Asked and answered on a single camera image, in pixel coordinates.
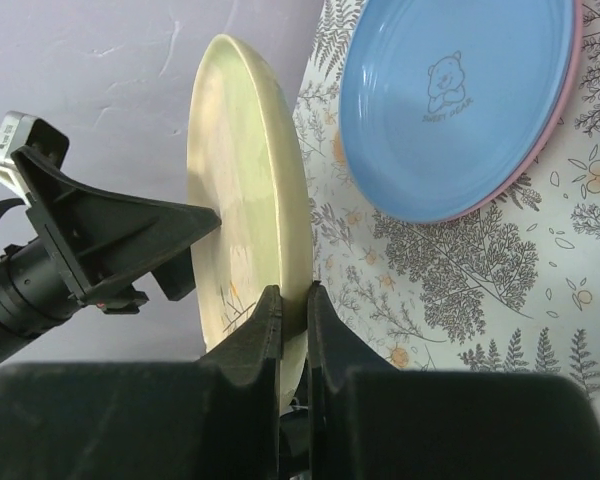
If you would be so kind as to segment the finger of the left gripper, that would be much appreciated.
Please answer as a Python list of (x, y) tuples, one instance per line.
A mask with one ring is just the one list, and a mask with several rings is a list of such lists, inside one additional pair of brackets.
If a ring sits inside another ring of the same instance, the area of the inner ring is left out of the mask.
[(152, 271), (168, 300), (182, 300), (196, 288), (191, 248), (187, 247)]

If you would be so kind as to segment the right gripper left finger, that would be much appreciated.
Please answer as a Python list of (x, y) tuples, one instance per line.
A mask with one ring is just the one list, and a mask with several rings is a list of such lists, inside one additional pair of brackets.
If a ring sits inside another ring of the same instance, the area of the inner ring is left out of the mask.
[(0, 479), (276, 479), (283, 307), (194, 362), (0, 368)]

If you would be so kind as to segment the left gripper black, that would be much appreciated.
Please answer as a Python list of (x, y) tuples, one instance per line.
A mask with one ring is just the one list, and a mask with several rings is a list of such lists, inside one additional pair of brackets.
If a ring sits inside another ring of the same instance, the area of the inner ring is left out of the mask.
[[(11, 158), (29, 188), (27, 216), (40, 239), (9, 245), (0, 257), (0, 363), (86, 305), (139, 313), (148, 297), (132, 284), (220, 225), (208, 207), (80, 183), (32, 147)], [(0, 201), (0, 218), (20, 203)]]

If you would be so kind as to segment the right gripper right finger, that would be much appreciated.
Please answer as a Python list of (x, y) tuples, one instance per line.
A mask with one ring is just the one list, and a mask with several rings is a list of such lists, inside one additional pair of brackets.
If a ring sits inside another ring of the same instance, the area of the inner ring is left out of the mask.
[(533, 373), (400, 370), (307, 304), (315, 479), (600, 479), (600, 426), (574, 383)]

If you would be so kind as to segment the cream yellow plate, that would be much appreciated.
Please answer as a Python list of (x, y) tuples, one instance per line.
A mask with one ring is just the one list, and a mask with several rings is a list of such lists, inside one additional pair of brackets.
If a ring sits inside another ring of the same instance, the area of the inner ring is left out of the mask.
[(221, 225), (192, 246), (203, 338), (214, 349), (245, 323), (265, 287), (282, 297), (281, 408), (307, 354), (313, 282), (310, 202), (292, 113), (263, 57), (228, 34), (198, 67), (187, 135), (188, 201)]

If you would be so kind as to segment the blue plate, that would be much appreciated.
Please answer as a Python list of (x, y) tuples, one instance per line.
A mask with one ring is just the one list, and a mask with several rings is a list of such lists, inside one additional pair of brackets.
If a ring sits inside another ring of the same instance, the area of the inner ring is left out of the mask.
[(545, 137), (571, 63), (572, 1), (369, 1), (339, 124), (361, 194), (412, 223), (455, 217)]

